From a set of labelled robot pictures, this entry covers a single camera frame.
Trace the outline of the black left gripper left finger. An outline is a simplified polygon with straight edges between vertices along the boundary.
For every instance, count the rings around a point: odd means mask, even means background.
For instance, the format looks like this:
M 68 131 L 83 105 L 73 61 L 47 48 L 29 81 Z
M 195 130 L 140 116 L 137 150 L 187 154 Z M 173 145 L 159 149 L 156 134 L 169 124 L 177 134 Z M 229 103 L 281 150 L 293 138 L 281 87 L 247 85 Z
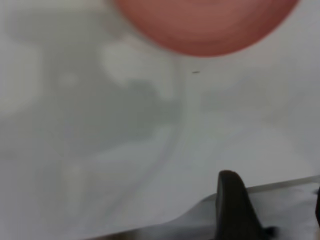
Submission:
M 272 240 L 276 228 L 263 227 L 241 177 L 234 171 L 218 174 L 215 199 L 217 240 Z

